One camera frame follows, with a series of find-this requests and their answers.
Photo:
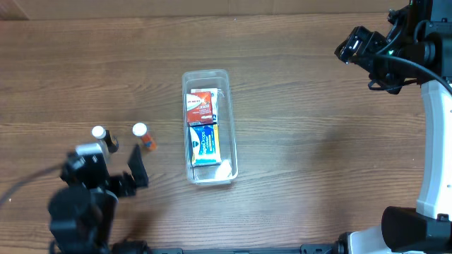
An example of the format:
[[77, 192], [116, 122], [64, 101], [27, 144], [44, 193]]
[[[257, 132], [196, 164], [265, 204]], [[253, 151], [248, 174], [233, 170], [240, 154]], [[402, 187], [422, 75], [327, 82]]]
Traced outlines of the black bottle white cap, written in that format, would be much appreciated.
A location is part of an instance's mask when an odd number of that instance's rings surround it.
[[91, 130], [91, 134], [94, 138], [101, 140], [106, 144], [109, 153], [116, 153], [118, 151], [119, 143], [109, 130], [102, 126], [94, 126]]

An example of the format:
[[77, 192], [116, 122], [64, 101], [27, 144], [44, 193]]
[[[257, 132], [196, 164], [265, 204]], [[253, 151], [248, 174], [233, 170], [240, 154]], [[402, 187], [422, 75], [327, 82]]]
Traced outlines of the blue yellow Vicks VapoDrops box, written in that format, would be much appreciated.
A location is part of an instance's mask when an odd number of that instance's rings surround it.
[[219, 130], [217, 124], [192, 126], [191, 164], [193, 167], [210, 166], [221, 163]]

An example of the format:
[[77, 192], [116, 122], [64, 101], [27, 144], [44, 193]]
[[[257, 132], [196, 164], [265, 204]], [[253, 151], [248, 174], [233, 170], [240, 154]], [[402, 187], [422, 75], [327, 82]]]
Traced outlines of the red medicine box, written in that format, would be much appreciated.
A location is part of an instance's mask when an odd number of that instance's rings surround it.
[[186, 120], [190, 126], [213, 123], [213, 106], [209, 92], [186, 94]]

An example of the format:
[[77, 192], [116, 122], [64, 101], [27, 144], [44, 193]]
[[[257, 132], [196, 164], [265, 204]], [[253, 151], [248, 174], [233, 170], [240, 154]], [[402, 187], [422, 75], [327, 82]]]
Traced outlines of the white blue Hansaplast box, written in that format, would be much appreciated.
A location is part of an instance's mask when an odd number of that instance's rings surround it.
[[201, 89], [191, 89], [190, 93], [195, 92], [209, 92], [211, 94], [212, 106], [213, 106], [213, 123], [218, 122], [218, 88], [201, 88]]

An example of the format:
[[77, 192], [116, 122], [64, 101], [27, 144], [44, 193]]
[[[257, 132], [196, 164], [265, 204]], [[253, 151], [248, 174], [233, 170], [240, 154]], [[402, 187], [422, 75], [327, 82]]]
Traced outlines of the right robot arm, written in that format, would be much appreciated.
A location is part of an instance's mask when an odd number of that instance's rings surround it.
[[369, 74], [368, 88], [417, 84], [425, 116], [424, 169], [414, 208], [388, 206], [377, 226], [347, 232], [328, 253], [451, 252], [451, 2], [415, 0], [388, 12], [387, 35], [355, 27], [336, 49]]

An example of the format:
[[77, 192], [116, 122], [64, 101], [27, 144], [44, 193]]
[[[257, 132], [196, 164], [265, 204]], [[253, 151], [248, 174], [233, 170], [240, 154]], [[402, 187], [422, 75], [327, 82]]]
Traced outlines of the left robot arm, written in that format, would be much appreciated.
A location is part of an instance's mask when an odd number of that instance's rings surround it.
[[110, 153], [101, 143], [79, 145], [61, 168], [67, 187], [48, 204], [49, 230], [54, 253], [150, 253], [145, 241], [124, 240], [109, 245], [109, 236], [120, 198], [132, 197], [148, 187], [141, 147], [135, 145], [128, 160], [130, 173], [112, 176], [107, 170]]

